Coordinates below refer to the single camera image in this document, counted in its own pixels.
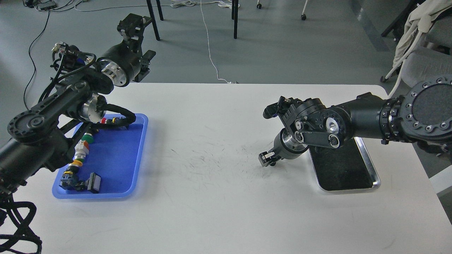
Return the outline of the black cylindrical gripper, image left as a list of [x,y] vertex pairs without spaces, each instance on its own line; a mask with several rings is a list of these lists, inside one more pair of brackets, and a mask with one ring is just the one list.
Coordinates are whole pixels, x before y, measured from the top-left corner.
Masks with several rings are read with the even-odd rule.
[[149,64],[156,55],[153,50],[142,54],[145,28],[152,18],[130,13],[121,20],[117,31],[123,42],[114,45],[97,60],[101,72],[109,77],[114,86],[125,87],[130,82],[141,82],[150,72]]

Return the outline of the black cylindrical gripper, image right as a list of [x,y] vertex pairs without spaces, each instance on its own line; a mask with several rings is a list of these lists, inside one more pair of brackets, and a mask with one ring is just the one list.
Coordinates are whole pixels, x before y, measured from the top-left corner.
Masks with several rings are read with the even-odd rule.
[[282,159],[298,158],[308,148],[308,146],[295,140],[286,129],[281,129],[273,141],[273,151],[260,153],[258,159],[262,167],[273,166]]

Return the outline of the black robot arm, image right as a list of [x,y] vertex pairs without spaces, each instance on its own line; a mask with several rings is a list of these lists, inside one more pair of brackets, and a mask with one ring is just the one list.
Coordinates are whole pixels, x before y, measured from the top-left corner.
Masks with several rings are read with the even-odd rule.
[[284,125],[273,148],[260,153],[263,167],[295,159],[311,147],[338,149],[354,137],[417,143],[427,153],[451,160],[451,75],[430,77],[406,95],[382,99],[364,93],[331,107],[319,98],[280,97],[263,117],[279,117]]

